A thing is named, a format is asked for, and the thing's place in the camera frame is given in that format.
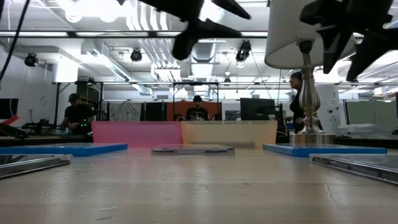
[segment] lamp stand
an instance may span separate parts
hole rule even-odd
[[[294,134],[290,142],[293,144],[333,144],[335,135],[326,134],[318,127],[316,114],[321,106],[321,101],[313,78],[314,67],[310,56],[312,45],[312,40],[304,40],[298,44],[304,61],[300,107],[304,110],[305,118],[303,120],[304,128],[298,134]]]

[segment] man in black shirt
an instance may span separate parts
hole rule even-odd
[[[193,98],[195,102],[195,106],[191,107],[187,110],[187,119],[189,121],[208,121],[209,113],[206,109],[202,108],[201,105],[201,97],[195,96]]]
[[[61,123],[61,128],[69,128],[74,134],[85,134],[90,130],[90,124],[94,120],[94,112],[87,104],[81,102],[78,94],[72,93],[69,96],[71,106],[65,110],[65,118]]]

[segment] white lamp shade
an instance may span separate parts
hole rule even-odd
[[[313,66],[323,64],[323,41],[315,31],[320,26],[310,26],[300,21],[302,9],[315,0],[275,0],[271,3],[265,63],[278,69],[302,68],[303,54],[298,42],[313,39],[310,52]],[[352,36],[341,58],[353,53],[355,39]]]

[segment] lamp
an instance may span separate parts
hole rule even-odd
[[[293,137],[294,143],[326,143],[333,137],[318,128],[316,111],[320,99],[315,88],[313,71],[323,64],[323,41],[317,26],[300,22],[302,9],[314,0],[278,0],[271,4],[265,63],[278,69],[301,69],[303,86],[300,106],[306,114],[305,126]],[[349,43],[341,58],[353,53],[355,40]]]

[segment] silver lamp base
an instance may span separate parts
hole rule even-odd
[[[316,133],[316,134],[293,134],[290,136],[290,143],[300,146],[321,146],[335,143],[334,134]]]

